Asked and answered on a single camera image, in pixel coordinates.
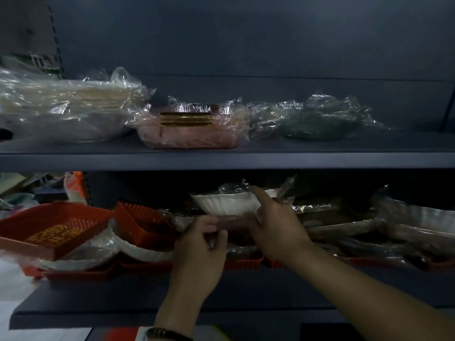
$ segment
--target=person's right hand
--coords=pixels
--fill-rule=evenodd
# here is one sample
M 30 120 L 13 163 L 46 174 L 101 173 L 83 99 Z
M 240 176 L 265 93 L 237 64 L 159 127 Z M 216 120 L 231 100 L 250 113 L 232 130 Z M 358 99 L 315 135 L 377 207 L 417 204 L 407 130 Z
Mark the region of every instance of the person's right hand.
M 250 226 L 251 235 L 265 256 L 286 265 L 312 242 L 291 206 L 273 200 L 256 186 L 250 191 L 261 203 L 256 217 L 258 223 Z

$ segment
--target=hand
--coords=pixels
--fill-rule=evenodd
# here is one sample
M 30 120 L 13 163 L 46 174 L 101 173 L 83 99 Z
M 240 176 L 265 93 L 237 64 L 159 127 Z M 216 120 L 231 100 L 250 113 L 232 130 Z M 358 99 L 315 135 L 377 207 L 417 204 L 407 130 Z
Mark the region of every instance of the hand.
M 192 337 L 202 303 L 218 284 L 226 261 L 228 232 L 218 233 L 211 250 L 204 233 L 217 230 L 218 218 L 198 217 L 175 242 L 169 291 L 155 320 L 155 327 Z
M 250 189 L 261 203 L 258 223 L 250 226 L 254 241 L 268 258 L 289 265 L 297 252 L 312 244 L 307 232 L 290 206 L 273 200 L 261 188 Z
M 174 247 L 173 270 L 169 291 L 185 290 L 201 303 L 218 284 L 226 261 L 228 232 L 218 233 L 213 250 L 204 240 L 204 233 L 217 230 L 218 218 L 202 215 L 190 225 Z

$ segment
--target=forearm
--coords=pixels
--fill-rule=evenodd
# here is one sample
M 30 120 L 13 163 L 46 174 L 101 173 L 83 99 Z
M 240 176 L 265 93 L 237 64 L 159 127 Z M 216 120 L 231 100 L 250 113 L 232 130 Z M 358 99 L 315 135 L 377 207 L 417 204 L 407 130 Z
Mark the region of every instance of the forearm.
M 320 291 L 368 341 L 452 340 L 455 323 L 411 296 L 342 263 L 314 245 L 288 266 Z
M 169 290 L 158 310 L 154 326 L 192 337 L 202 303 L 192 298 L 191 292 Z

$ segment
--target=white floor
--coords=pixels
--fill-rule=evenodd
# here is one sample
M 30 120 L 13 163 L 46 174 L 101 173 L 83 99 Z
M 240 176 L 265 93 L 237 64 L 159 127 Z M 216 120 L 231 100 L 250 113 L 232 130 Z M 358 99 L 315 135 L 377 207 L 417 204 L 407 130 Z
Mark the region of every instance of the white floor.
M 13 310 L 39 285 L 0 257 L 0 341 L 84 341 L 91 328 L 8 330 Z

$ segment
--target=lower shelf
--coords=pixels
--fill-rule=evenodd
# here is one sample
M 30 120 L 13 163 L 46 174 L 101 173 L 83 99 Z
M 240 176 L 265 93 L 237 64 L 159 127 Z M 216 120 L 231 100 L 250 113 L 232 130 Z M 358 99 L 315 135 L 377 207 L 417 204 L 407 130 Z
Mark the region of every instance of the lower shelf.
M 455 271 L 361 268 L 372 277 L 455 315 Z M 169 276 L 121 275 L 111 281 L 43 281 L 13 312 L 11 329 L 147 326 Z M 229 270 L 204 303 L 199 324 L 346 322 L 333 305 L 288 269 Z

